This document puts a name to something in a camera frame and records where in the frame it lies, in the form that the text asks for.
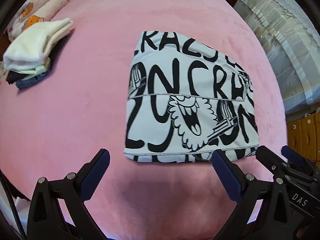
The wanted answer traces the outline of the black white graffiti jacket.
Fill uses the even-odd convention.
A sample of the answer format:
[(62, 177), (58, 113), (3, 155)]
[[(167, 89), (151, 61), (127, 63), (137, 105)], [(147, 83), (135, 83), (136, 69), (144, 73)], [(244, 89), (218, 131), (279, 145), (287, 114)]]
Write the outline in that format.
[(231, 161), (259, 145), (253, 85), (227, 55), (175, 32), (145, 31), (131, 63), (125, 157), (141, 163)]

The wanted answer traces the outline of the yellow wooden drawer cabinet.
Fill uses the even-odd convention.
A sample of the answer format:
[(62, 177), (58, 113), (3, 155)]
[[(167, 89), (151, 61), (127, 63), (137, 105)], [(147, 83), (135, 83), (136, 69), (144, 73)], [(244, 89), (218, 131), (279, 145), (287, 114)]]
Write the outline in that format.
[(319, 113), (288, 122), (287, 144), (305, 158), (319, 161)]

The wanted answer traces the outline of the navy folded garment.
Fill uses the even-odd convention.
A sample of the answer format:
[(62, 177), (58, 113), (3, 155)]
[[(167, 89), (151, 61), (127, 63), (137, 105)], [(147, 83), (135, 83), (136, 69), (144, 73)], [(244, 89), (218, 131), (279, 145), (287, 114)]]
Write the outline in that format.
[(39, 75), (35, 75), (31, 78), (28, 79), (23, 79), (23, 80), (18, 80), (16, 82), (16, 87), (19, 90), (25, 90), (28, 89), (36, 84), (38, 84), (39, 82), (41, 82), (42, 80), (44, 80), (48, 75), (50, 75), (50, 72), (52, 71), (52, 67), (49, 67), (48, 70), (44, 73), (41, 73)]

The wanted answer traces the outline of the black folded garment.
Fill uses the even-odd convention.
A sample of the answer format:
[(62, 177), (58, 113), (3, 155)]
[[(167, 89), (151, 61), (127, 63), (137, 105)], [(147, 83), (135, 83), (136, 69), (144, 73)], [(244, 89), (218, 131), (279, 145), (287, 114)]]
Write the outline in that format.
[(10, 70), (8, 72), (6, 81), (9, 85), (12, 85), (13, 83), (20, 81), (27, 76), (28, 76), (28, 74), (18, 73), (18, 72)]

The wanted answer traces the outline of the lace covered furniture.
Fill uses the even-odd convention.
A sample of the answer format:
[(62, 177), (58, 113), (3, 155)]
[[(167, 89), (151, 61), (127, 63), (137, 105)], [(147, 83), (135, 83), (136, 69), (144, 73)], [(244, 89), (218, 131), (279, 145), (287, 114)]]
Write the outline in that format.
[(319, 33), (295, 0), (237, 0), (276, 76), (287, 114), (319, 103)]

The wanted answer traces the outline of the light green folded garment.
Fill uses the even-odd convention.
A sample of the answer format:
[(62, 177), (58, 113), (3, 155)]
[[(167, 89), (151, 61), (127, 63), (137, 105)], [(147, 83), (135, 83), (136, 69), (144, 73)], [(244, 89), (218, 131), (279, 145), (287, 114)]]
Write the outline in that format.
[(49, 66), (50, 64), (43, 64), (32, 69), (17, 70), (16, 72), (26, 75), (39, 75), (46, 72), (49, 69)]

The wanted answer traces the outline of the white folded fleece garment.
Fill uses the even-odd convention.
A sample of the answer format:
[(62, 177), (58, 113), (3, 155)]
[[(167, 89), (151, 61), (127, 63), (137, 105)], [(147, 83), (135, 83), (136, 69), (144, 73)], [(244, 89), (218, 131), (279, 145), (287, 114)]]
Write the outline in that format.
[(3, 54), (4, 69), (29, 70), (43, 65), (53, 46), (69, 34), (73, 21), (38, 22), (22, 32)]

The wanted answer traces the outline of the bear print folded quilt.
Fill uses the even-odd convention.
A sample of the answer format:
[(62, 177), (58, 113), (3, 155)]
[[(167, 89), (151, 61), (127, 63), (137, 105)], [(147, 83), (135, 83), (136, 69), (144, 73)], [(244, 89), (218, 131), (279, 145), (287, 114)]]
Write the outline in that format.
[(35, 23), (50, 21), (68, 2), (69, 0), (27, 0), (6, 28), (9, 40), (13, 41)]

